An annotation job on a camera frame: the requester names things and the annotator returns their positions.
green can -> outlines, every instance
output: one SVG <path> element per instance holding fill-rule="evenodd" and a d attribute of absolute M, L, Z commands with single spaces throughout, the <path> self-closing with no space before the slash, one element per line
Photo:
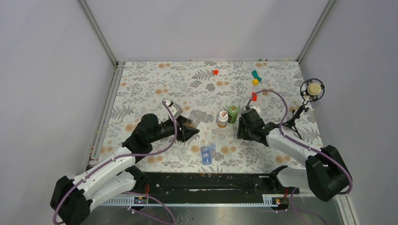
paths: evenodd
<path fill-rule="evenodd" d="M 228 108 L 228 123 L 234 124 L 236 122 L 238 113 L 239 113 L 239 108 L 236 105 L 231 105 Z"/>

patterned table surface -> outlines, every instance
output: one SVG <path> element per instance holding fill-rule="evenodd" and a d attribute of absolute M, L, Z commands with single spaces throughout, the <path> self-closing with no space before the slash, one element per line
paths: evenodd
<path fill-rule="evenodd" d="M 213 76 L 213 69 L 219 70 L 218 76 Z M 262 78 L 257 86 L 252 84 L 253 70 Z M 158 156 L 141 160 L 137 167 L 142 171 L 268 173 L 281 165 L 302 168 L 279 150 L 237 139 L 238 122 L 226 128 L 216 124 L 220 110 L 230 105 L 242 110 L 251 93 L 261 89 L 274 89 L 282 94 L 288 103 L 290 118 L 291 111 L 302 102 L 299 95 L 302 82 L 297 62 L 126 62 L 99 161 L 121 146 L 144 114 L 154 113 L 160 121 L 167 119 L 161 101 L 170 99 L 184 109 L 183 116 L 199 115 L 200 132 L 185 143 L 175 143 Z M 279 123 L 284 114 L 282 101 L 273 93 L 258 95 L 252 105 L 260 107 L 265 123 Z M 302 114 L 296 124 L 305 141 L 322 146 L 312 110 Z M 164 149 L 170 141 L 171 138 L 165 138 L 153 143 L 153 151 Z M 200 147 L 211 143 L 216 144 L 213 162 L 203 165 Z"/>

red block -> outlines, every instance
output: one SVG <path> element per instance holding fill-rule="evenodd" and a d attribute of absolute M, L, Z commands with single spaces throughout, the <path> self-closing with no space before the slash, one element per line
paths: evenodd
<path fill-rule="evenodd" d="M 257 101 L 257 95 L 256 95 L 256 92 L 253 92 L 253 93 L 252 93 L 252 96 L 253 96 L 253 99 L 252 99 L 252 101 Z"/>

white wall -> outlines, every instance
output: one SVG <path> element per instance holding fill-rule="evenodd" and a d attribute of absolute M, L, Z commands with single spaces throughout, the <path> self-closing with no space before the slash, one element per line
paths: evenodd
<path fill-rule="evenodd" d="M 398 2 L 337 1 L 302 63 L 324 81 L 313 106 L 353 176 L 361 225 L 398 224 Z"/>
<path fill-rule="evenodd" d="M 118 60 L 295 60 L 327 0 L 87 3 Z"/>
<path fill-rule="evenodd" d="M 0 1 L 0 224 L 49 225 L 80 173 L 112 65 L 77 1 Z"/>

microphone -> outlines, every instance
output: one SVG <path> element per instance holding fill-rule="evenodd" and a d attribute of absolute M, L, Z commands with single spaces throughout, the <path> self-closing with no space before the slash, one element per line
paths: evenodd
<path fill-rule="evenodd" d="M 325 85 L 323 82 L 316 78 L 311 78 L 304 81 L 300 86 L 300 95 L 303 98 L 303 105 L 309 102 L 316 102 L 325 94 Z"/>

